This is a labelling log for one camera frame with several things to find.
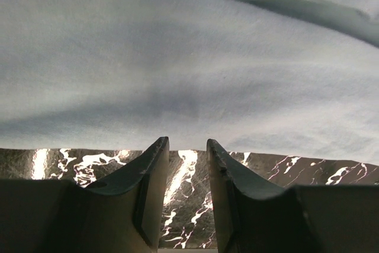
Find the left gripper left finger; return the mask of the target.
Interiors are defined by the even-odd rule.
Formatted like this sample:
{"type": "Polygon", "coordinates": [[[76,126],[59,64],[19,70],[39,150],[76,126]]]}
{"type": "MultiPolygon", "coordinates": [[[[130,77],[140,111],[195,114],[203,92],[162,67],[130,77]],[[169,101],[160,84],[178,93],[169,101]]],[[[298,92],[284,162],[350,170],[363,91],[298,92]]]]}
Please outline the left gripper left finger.
{"type": "Polygon", "coordinates": [[[86,249],[156,249],[169,168],[169,139],[86,187],[86,249]]]}

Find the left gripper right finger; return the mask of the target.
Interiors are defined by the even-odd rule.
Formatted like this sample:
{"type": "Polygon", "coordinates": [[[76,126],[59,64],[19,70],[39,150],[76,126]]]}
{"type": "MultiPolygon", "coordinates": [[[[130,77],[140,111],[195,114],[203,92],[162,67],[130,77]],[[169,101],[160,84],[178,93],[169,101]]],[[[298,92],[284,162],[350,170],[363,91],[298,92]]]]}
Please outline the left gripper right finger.
{"type": "Polygon", "coordinates": [[[207,141],[219,252],[295,252],[296,191],[282,188],[207,141]]]}

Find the blue-grey t shirt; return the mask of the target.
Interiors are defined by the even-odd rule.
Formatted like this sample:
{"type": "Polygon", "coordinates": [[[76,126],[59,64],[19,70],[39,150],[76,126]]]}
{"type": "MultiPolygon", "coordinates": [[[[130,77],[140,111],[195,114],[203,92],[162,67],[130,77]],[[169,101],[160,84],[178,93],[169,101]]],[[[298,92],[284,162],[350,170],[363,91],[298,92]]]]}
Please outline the blue-grey t shirt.
{"type": "Polygon", "coordinates": [[[1,0],[1,147],[378,163],[378,0],[1,0]]]}

